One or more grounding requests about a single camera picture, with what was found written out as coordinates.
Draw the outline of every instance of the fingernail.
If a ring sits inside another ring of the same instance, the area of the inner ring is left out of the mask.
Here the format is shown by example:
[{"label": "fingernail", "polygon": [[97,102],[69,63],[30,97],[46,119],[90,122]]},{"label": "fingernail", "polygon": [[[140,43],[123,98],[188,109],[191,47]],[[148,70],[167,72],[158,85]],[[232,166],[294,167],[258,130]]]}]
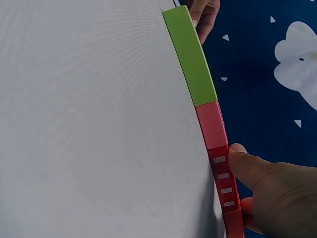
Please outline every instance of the fingernail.
[{"label": "fingernail", "polygon": [[197,21],[193,20],[193,24],[194,24],[194,27],[196,28],[197,27]]},{"label": "fingernail", "polygon": [[247,150],[246,148],[244,148],[243,145],[240,145],[240,144],[232,144],[230,146],[230,150],[234,151],[234,152],[243,152],[243,153],[247,153]]}]

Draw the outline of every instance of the blue fabric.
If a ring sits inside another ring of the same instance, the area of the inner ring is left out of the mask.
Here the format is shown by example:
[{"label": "blue fabric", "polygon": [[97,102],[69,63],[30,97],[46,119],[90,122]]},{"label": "blue fabric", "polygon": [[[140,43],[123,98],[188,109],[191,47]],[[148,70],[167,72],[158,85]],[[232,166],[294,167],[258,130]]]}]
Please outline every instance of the blue fabric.
[{"label": "blue fabric", "polygon": [[[317,166],[317,111],[274,77],[276,44],[295,21],[317,32],[316,12],[317,1],[310,0],[221,1],[203,48],[230,143],[272,162]],[[238,189],[241,199],[252,196],[240,183]],[[263,236],[246,231],[246,238],[257,237]]]}]

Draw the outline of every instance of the red block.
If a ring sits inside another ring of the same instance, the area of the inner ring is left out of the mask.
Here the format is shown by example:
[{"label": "red block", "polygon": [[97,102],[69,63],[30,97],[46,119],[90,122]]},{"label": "red block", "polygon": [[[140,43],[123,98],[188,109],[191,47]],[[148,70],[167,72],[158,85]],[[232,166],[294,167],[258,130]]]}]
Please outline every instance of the red block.
[{"label": "red block", "polygon": [[236,210],[240,205],[236,180],[228,165],[228,152],[228,145],[208,150],[223,212]]},{"label": "red block", "polygon": [[244,238],[241,208],[223,213],[228,238]]},{"label": "red block", "polygon": [[228,144],[218,101],[196,106],[207,149]]}]

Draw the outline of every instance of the green plastic piece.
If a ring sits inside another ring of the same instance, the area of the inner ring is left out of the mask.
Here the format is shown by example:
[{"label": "green plastic piece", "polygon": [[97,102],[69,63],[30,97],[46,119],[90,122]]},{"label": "green plastic piece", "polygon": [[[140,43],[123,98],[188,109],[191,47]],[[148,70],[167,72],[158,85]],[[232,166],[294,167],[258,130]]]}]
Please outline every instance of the green plastic piece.
[{"label": "green plastic piece", "polygon": [[195,106],[217,100],[206,58],[187,6],[163,12]]}]

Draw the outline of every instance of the pink plastic piece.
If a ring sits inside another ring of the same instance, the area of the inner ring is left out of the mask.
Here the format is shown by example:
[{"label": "pink plastic piece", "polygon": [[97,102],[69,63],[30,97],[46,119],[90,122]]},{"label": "pink plastic piece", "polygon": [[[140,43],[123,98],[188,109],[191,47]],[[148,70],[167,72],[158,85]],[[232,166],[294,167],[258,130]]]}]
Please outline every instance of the pink plastic piece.
[{"label": "pink plastic piece", "polygon": [[196,106],[207,149],[228,144],[218,101]]}]

